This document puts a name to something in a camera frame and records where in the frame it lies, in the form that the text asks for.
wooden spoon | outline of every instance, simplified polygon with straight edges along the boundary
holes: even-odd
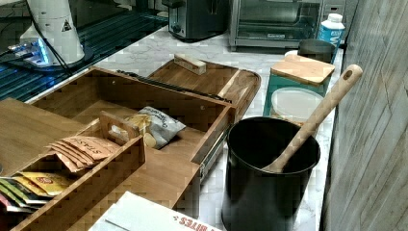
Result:
[[[339,104],[340,100],[348,93],[351,87],[363,74],[363,70],[356,64],[350,65],[342,74],[339,81],[333,86],[330,92],[321,100],[320,104],[313,111],[312,115],[306,120],[300,130],[293,137],[289,145],[276,158],[272,164],[262,168],[264,171],[282,172],[283,168],[306,140],[315,133],[319,125],[324,121],[327,115]]]

white cardboard box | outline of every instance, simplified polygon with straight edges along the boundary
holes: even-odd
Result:
[[[208,224],[126,192],[91,231],[220,231]]]

kitchen counter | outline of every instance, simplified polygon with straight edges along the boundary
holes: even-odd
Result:
[[[257,72],[262,77],[261,87],[243,118],[263,114],[270,68],[284,57],[283,54],[269,54],[268,50],[264,48],[245,48],[244,52],[240,52],[240,49],[238,52],[230,52],[227,34],[200,42],[184,43],[170,35],[167,27],[164,27],[119,50],[112,56],[97,63],[96,66],[148,76],[160,66],[172,60],[175,53],[184,53],[203,61]],[[343,50],[339,49],[334,63],[336,69],[332,75],[329,88],[333,86],[340,76],[342,56]],[[294,225],[296,231],[319,230],[334,113],[333,111],[321,124],[316,136],[320,145],[320,161],[312,171],[306,193],[301,201]],[[200,193],[200,217],[198,219],[220,229],[223,229],[220,212],[224,191],[226,155],[227,147],[225,146],[222,155],[216,160],[207,179],[203,181]]]

wooden handle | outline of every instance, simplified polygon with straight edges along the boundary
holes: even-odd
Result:
[[[121,143],[119,144],[123,145],[127,141],[139,136],[139,128],[119,116],[102,111],[99,114],[99,121],[101,125],[102,137],[104,139],[113,140],[116,141],[116,143],[117,141],[120,141]],[[125,130],[128,137],[121,136],[120,134],[111,131],[112,125]]]
[[[293,137],[289,145],[282,154],[273,161],[272,164],[262,168],[265,171],[282,172],[286,163],[306,142],[306,140],[315,133],[319,125],[324,121],[327,115],[339,104],[348,91],[354,86],[357,80],[363,74],[363,70],[356,64],[350,65],[342,74],[339,81],[333,86],[330,92],[321,100],[319,105],[313,111],[312,115],[306,120],[300,130]]]

white bottle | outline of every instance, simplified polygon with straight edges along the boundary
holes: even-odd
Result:
[[[339,48],[340,41],[344,33],[345,26],[342,23],[343,17],[338,13],[330,13],[327,20],[321,22],[318,32],[318,39],[332,43],[336,46],[332,63]]]

